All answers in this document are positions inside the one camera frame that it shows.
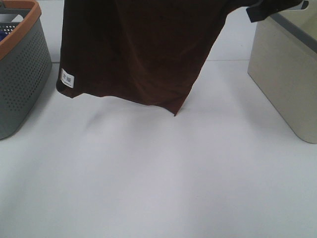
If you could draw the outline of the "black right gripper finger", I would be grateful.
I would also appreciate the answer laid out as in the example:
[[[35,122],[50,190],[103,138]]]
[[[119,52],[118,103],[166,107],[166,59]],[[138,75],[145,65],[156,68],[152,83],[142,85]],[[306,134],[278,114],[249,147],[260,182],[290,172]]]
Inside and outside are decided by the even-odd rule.
[[[302,2],[302,0],[257,0],[246,9],[246,12],[252,23],[259,22],[273,14],[298,6]]]

